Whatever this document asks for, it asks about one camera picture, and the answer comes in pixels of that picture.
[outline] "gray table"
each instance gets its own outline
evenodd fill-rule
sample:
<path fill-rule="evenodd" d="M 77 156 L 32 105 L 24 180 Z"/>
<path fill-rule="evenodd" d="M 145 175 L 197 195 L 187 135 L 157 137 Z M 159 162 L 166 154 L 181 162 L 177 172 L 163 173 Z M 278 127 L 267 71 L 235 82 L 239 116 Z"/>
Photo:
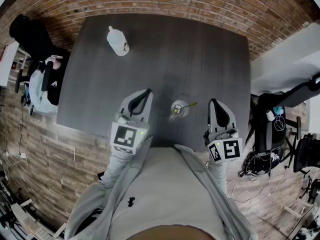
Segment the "gray table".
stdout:
<path fill-rule="evenodd" d="M 117 56 L 108 26 L 130 46 Z M 130 94 L 151 88 L 151 133 L 205 151 L 208 102 L 233 111 L 245 139 L 250 109 L 250 61 L 244 36 L 193 20 L 148 14 L 87 17 L 73 47 L 60 94 L 57 123 L 108 136 L 115 113 Z M 198 102 L 189 115 L 169 122 L 173 101 Z"/>

